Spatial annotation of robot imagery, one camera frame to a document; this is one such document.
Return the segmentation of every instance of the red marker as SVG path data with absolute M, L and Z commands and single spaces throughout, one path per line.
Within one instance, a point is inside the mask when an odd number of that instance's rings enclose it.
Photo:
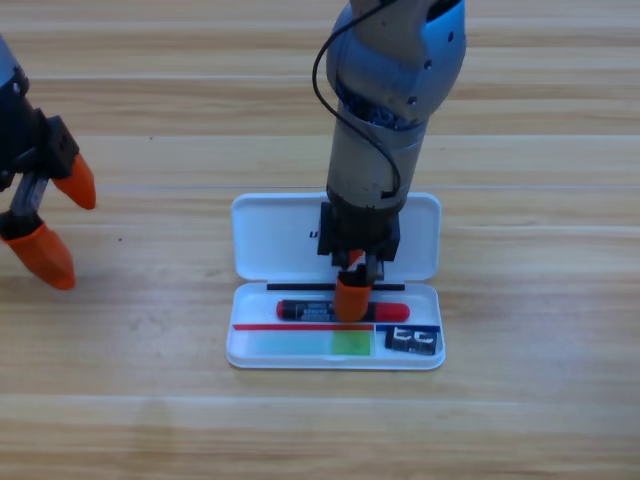
M 403 303 L 369 303 L 363 322 L 405 322 L 409 318 L 409 307 Z M 282 300 L 278 302 L 280 320 L 298 322 L 337 322 L 332 302 L 300 302 Z

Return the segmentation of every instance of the black cable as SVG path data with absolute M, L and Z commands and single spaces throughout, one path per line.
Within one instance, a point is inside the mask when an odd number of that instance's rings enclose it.
M 387 152 L 386 149 L 381 147 L 378 143 L 376 143 L 376 141 L 373 138 L 371 138 L 370 135 L 367 135 L 365 132 L 363 132 L 358 127 L 353 125 L 351 122 L 349 122 L 349 120 L 347 120 L 345 117 L 340 115 L 336 110 L 333 109 L 333 107 L 331 105 L 329 105 L 329 103 L 322 96 L 322 93 L 320 93 L 320 89 L 318 88 L 318 67 L 320 66 L 320 62 L 322 61 L 322 57 L 324 56 L 326 51 L 329 49 L 331 44 L 336 40 L 336 38 L 338 38 L 343 33 L 351 30 L 356 25 L 364 22 L 368 18 L 374 16 L 376 13 L 380 12 L 381 10 L 384 10 L 385 8 L 387 8 L 389 5 L 395 3 L 396 1 L 397 0 L 386 0 L 386 1 L 382 0 L 382 3 L 380 5 L 378 5 L 377 7 L 371 9 L 370 11 L 365 13 L 364 15 L 361 15 L 360 17 L 358 17 L 356 20 L 352 20 L 351 22 L 347 23 L 345 26 L 343 26 L 343 27 L 339 28 L 338 30 L 336 30 L 329 37 L 329 39 L 324 43 L 322 48 L 320 49 L 320 52 L 318 53 L 318 56 L 316 57 L 316 61 L 313 64 L 313 75 L 312 75 L 312 78 L 311 78 L 311 80 L 313 82 L 313 91 L 315 92 L 316 97 L 318 97 L 318 100 L 320 100 L 320 102 L 324 105 L 324 107 L 327 110 L 329 110 L 329 112 L 331 112 L 331 114 L 334 117 L 336 117 L 338 120 L 340 120 L 342 123 L 344 123 L 347 127 L 349 127 L 351 130 L 353 130 L 358 135 L 360 135 L 363 139 L 365 139 L 367 142 L 369 142 L 376 150 L 378 150 L 384 156 L 384 158 L 387 159 L 387 161 L 389 162 L 389 165 L 391 165 L 391 169 L 393 170 L 393 191 L 391 191 L 391 192 L 383 192 L 382 193 L 382 197 L 383 198 L 395 197 L 396 194 L 398 193 L 398 191 L 400 190 L 401 179 L 400 179 L 400 171 L 398 170 L 398 166 L 396 165 L 396 162 L 393 160 L 393 157 L 391 156 L 391 154 L 389 152 Z

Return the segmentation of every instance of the wooden table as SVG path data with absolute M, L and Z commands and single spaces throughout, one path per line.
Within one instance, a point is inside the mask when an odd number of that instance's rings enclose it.
M 637 0 L 468 0 L 415 179 L 444 205 L 441 369 L 228 365 L 229 206 L 322 189 L 309 73 L 344 3 L 0 2 L 99 201 L 42 209 L 74 291 L 0 256 L 2 479 L 640 478 Z

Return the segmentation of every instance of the red stripe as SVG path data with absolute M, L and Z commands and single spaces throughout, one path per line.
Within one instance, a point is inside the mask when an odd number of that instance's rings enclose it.
M 241 323 L 233 326 L 241 331 L 318 331 L 330 332 L 334 330 L 352 332 L 372 332 L 373 325 L 329 325 L 323 323 Z

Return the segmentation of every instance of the white plastic case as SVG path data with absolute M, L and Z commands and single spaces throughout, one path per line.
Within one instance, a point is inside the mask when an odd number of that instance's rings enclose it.
M 426 193 L 412 193 L 400 212 L 401 241 L 385 263 L 386 287 L 374 302 L 406 304 L 404 323 L 355 325 L 280 320 L 280 300 L 330 301 L 338 268 L 317 254 L 324 193 L 248 194 L 232 205 L 237 289 L 227 336 L 227 358 L 240 368 L 431 370 L 445 359 L 436 291 L 425 283 L 438 269 L 442 209 Z

